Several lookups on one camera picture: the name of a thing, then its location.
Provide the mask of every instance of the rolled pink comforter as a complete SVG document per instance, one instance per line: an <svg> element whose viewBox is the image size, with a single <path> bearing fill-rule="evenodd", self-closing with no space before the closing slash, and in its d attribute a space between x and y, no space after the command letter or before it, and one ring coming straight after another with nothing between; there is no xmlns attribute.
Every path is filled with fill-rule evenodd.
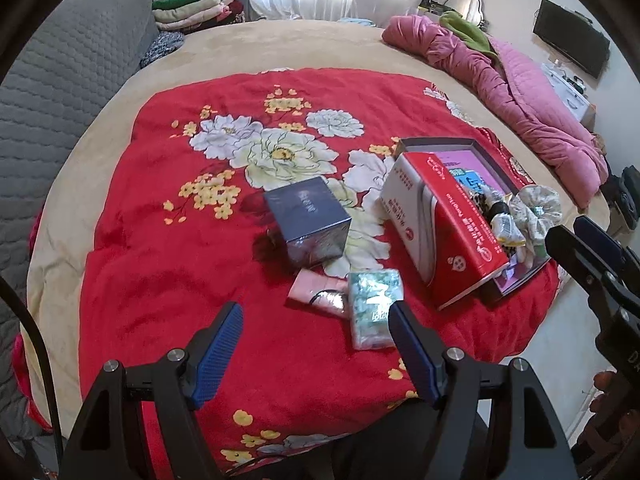
<svg viewBox="0 0 640 480"><path fill-rule="evenodd" d="M592 135L562 104L536 63L510 44L489 38L504 78L483 54L425 16L395 16L382 39L472 88L529 147L553 168L580 208L607 179L607 166Z"/></svg>

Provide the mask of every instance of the white floor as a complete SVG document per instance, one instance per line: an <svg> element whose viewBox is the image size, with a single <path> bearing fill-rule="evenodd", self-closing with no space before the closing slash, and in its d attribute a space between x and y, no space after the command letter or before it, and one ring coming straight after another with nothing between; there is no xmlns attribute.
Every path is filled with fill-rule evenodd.
<svg viewBox="0 0 640 480"><path fill-rule="evenodd" d="M593 388L593 376L609 368L595 347L599 331L586 293L571 280L521 354L536 371L565 432L573 429L575 418ZM489 409L489 401L480 403L478 411L485 421Z"/></svg>

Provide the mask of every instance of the open box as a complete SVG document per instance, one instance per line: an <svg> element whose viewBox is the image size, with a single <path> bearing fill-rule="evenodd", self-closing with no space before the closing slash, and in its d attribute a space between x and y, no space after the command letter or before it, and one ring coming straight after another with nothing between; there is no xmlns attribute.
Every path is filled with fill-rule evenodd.
<svg viewBox="0 0 640 480"><path fill-rule="evenodd" d="M400 139L394 151L394 158L398 158L404 152L436 153L457 181L473 190L479 191L479 177L485 184L501 190L504 194L516 195L519 191L500 165L476 140L459 137L411 137ZM476 294L485 304L496 303L527 283L549 259L549 256L536 257L530 269L524 264L516 264L499 277L481 285Z"/></svg>

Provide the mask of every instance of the metal bolt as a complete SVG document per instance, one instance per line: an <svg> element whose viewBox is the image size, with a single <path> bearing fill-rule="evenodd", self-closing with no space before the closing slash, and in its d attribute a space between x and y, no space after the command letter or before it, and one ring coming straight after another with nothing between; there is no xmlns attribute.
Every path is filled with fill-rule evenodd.
<svg viewBox="0 0 640 480"><path fill-rule="evenodd" d="M171 361L172 363L178 363L184 359L184 350L182 348L174 348L173 350L169 350L166 358L169 359L169 361Z"/></svg>
<svg viewBox="0 0 640 480"><path fill-rule="evenodd" d="M449 348L447 350L447 356L454 361L462 361L462 358L465 356L465 353L460 348Z"/></svg>
<svg viewBox="0 0 640 480"><path fill-rule="evenodd" d="M513 365L513 367L519 372L525 372L526 370L529 370L529 363L527 363L521 357L516 357L513 361L511 361L511 365Z"/></svg>
<svg viewBox="0 0 640 480"><path fill-rule="evenodd" d="M116 361L116 359L109 359L105 364L102 365L102 369L105 372L114 372L118 369L120 363Z"/></svg>

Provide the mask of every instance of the wall-mounted television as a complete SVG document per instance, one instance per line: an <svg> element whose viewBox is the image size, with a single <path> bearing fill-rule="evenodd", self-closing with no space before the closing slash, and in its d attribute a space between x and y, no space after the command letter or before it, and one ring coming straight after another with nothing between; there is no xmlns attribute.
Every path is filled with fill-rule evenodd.
<svg viewBox="0 0 640 480"><path fill-rule="evenodd" d="M542 0L533 33L594 78L609 57L610 41L584 18Z"/></svg>

